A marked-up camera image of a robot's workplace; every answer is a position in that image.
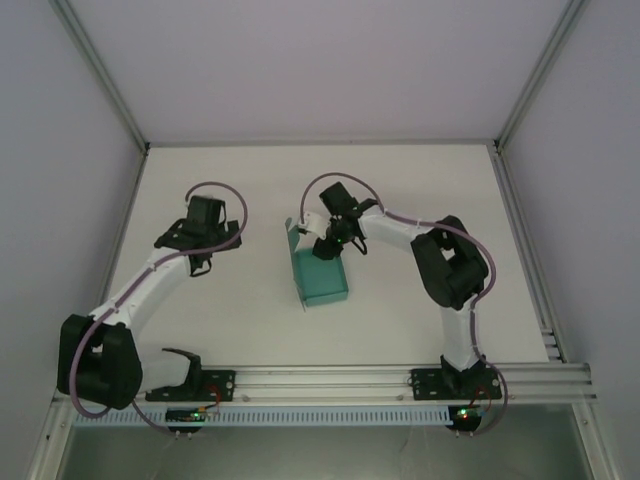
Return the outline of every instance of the white wall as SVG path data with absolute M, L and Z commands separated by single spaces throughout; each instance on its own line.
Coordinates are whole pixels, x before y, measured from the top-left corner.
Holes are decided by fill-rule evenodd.
M 71 0 L 153 142 L 494 138 L 567 0 Z
M 24 478 L 59 329 L 94 306 L 138 152 L 44 0 L 0 2 L 0 449 Z
M 640 478 L 640 2 L 594 1 L 507 160 L 574 359 Z

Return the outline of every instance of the glass panel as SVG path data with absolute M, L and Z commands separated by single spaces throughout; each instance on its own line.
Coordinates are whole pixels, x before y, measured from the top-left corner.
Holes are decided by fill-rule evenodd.
M 173 440 L 150 428 L 74 428 L 61 480 L 590 479 L 570 407 L 514 406 L 496 430 L 208 428 Z

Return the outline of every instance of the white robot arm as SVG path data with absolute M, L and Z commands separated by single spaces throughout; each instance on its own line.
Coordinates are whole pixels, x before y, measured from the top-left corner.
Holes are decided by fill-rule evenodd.
M 223 247 L 225 243 L 229 246 L 224 250 L 241 244 L 238 222 L 227 221 L 225 203 L 209 197 L 191 197 L 186 218 L 175 222 L 158 238 L 143 267 L 118 293 L 89 315 L 71 315 L 64 322 L 58 389 L 70 393 L 70 372 L 79 344 L 96 319 L 106 314 L 106 320 L 80 353 L 76 373 L 79 398 L 122 409 L 139 392 L 173 387 L 188 399 L 201 391 L 206 372 L 197 355 L 172 348 L 138 349 L 136 340 L 178 285 L 211 270 L 212 254 L 202 250 Z
M 488 276 L 487 264 L 477 248 L 450 232 L 394 220 L 374 200 L 358 203 L 339 182 L 320 198 L 330 218 L 304 212 L 298 224 L 302 233 L 318 237 L 313 248 L 316 257 L 335 258 L 347 243 L 367 254 L 365 240 L 379 240 L 414 256 L 427 293 L 440 306 L 443 376 L 452 390 L 460 390 L 470 372 L 484 368 L 474 352 L 470 328 L 472 300 L 482 291 Z M 456 217 L 446 217 L 439 223 L 466 232 Z

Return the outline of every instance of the teal box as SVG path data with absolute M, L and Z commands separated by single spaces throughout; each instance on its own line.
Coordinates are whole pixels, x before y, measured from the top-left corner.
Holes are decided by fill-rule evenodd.
M 349 286 L 342 259 L 337 257 L 333 260 L 320 260 L 313 256 L 311 248 L 296 252 L 300 233 L 295 226 L 291 228 L 292 223 L 293 219 L 288 218 L 285 227 L 293 266 L 293 280 L 296 282 L 302 304 L 315 307 L 346 300 Z

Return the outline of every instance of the white tabletop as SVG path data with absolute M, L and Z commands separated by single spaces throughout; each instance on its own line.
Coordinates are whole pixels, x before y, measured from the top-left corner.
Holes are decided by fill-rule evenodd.
M 448 214 L 495 257 L 498 282 L 480 302 L 479 336 L 496 362 L 548 361 L 490 157 L 482 145 L 295 146 L 152 149 L 116 269 L 115 292 L 140 268 L 153 242 L 186 214 L 195 183 L 223 181 L 249 204 L 238 250 L 213 256 L 209 274 L 189 279 L 162 304 L 139 344 L 183 348 L 205 365 L 374 365 L 437 363 L 442 327 L 412 256 L 370 242 L 343 260 L 344 302 L 305 312 L 292 277 L 284 222 L 315 176 L 343 171 L 369 182 L 390 210 L 425 220 Z M 324 212 L 317 185 L 308 209 Z M 359 200 L 367 197 L 344 181 Z M 228 192 L 229 218 L 241 209 Z

